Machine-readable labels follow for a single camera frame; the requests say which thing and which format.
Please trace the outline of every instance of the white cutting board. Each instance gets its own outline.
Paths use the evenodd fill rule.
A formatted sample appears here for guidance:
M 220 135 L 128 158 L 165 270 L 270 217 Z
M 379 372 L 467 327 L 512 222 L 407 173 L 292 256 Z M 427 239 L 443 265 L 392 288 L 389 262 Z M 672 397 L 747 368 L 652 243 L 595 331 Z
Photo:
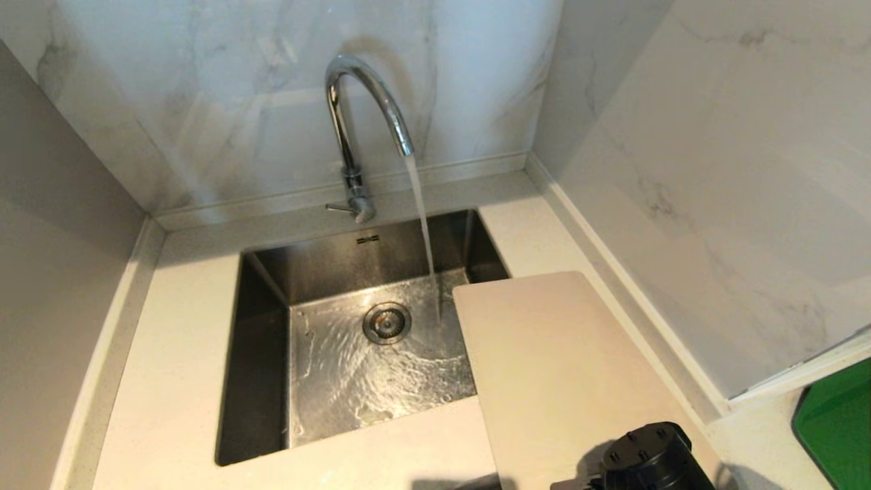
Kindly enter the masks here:
M 505 488 L 575 478 L 590 449 L 663 420 L 714 480 L 719 458 L 584 275 L 470 284 L 454 299 Z

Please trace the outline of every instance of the chrome faucet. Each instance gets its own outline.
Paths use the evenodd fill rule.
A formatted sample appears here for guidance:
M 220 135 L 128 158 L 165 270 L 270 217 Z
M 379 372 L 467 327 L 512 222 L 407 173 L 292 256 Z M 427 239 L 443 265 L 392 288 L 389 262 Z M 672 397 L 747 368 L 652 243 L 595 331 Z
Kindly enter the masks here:
M 339 150 L 341 157 L 345 160 L 345 167 L 341 174 L 345 180 L 345 187 L 348 194 L 348 205 L 335 206 L 327 204 L 327 209 L 334 211 L 345 211 L 354 215 L 354 220 L 358 223 L 363 223 L 375 217 L 375 206 L 369 199 L 366 186 L 363 185 L 363 177 L 360 166 L 354 161 L 354 155 L 351 153 L 351 146 L 348 143 L 348 132 L 345 127 L 345 119 L 341 115 L 341 88 L 339 79 L 342 75 L 351 75 L 360 80 L 365 86 L 375 102 L 384 114 L 384 119 L 387 120 L 390 133 L 393 135 L 393 141 L 396 144 L 396 149 L 402 156 L 411 156 L 415 149 L 411 146 L 411 137 L 408 135 L 408 128 L 405 126 L 405 120 L 402 119 L 402 113 L 399 111 L 399 106 L 390 95 L 387 86 L 381 77 L 375 73 L 369 65 L 366 65 L 362 60 L 354 56 L 339 55 L 330 62 L 327 67 L 327 73 L 324 76 L 324 81 L 327 86 L 327 102 L 329 103 L 330 115 L 333 116 L 333 128 L 335 128 L 335 137 L 339 140 Z

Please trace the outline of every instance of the stainless steel sink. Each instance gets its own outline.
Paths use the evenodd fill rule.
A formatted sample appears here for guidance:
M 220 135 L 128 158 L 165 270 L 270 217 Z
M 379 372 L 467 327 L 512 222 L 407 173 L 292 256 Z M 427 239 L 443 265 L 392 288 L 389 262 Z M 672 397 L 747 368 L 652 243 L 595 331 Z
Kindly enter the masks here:
M 452 290 L 508 273 L 474 210 L 243 255 L 217 463 L 472 396 Z

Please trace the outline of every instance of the running water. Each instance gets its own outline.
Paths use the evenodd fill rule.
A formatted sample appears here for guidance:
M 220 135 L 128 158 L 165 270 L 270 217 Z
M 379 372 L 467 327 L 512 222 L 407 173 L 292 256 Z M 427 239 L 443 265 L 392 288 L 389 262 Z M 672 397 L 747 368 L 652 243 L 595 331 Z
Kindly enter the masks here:
M 423 207 L 423 194 L 421 193 L 421 178 L 417 175 L 417 163 L 415 156 L 409 155 L 405 157 L 405 167 L 408 169 L 408 175 L 411 176 L 411 189 L 415 193 L 415 202 L 417 203 L 417 213 L 421 216 L 421 229 L 423 230 L 423 244 L 427 248 L 427 264 L 429 265 L 429 277 L 436 279 L 436 268 L 433 267 L 433 249 L 429 244 L 429 225 L 427 224 L 427 210 Z
M 438 277 L 440 289 L 422 276 L 291 307 L 290 447 L 475 395 L 451 294 L 469 279 L 462 269 Z M 416 313 L 408 335 L 389 347 L 361 333 L 366 311 L 385 301 Z

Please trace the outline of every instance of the gray wall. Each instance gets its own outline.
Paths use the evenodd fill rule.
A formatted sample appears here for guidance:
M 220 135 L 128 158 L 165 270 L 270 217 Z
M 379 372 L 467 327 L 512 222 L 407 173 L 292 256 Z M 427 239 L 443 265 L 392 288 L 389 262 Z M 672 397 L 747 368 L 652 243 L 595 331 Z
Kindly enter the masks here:
M 0 488 L 49 486 L 143 219 L 0 43 Z
M 871 3 L 566 2 L 535 155 L 726 396 L 871 320 Z

